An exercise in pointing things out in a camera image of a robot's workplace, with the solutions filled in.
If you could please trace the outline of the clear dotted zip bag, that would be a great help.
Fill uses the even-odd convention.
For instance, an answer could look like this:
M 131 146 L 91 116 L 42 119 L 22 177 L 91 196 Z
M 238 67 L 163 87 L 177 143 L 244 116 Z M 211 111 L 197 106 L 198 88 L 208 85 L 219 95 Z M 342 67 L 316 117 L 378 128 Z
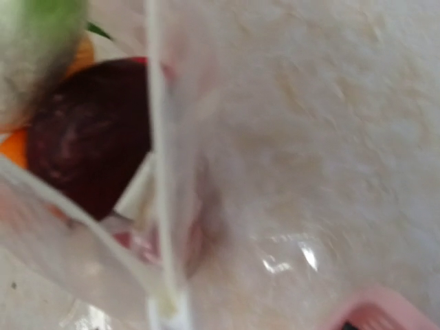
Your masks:
M 1 158 L 1 245 L 79 299 L 145 329 L 316 329 L 332 297 L 291 279 L 269 300 L 239 207 L 243 157 L 215 124 L 217 55 L 196 1 L 147 1 L 141 112 L 153 140 L 122 199 L 124 247 L 92 215 Z

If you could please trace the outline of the dark purple fruit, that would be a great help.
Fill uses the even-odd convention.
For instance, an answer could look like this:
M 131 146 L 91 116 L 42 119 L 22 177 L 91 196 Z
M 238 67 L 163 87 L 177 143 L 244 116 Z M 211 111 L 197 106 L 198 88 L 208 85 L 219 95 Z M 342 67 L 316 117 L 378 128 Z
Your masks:
M 147 63 L 107 60 L 66 78 L 27 130 L 28 170 L 101 221 L 151 149 Z

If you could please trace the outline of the orange fruit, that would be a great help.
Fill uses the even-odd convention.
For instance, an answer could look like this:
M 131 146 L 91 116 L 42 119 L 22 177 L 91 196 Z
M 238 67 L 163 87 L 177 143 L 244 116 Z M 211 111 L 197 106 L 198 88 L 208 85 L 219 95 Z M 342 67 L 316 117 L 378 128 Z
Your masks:
M 70 77 L 72 74 L 85 69 L 95 63 L 94 46 L 86 34 L 80 42 L 76 56 L 69 66 L 64 79 Z M 19 129 L 11 133 L 1 143 L 1 154 L 6 156 L 14 164 L 20 168 L 27 168 L 27 159 L 25 156 L 25 143 L 27 138 L 27 129 Z

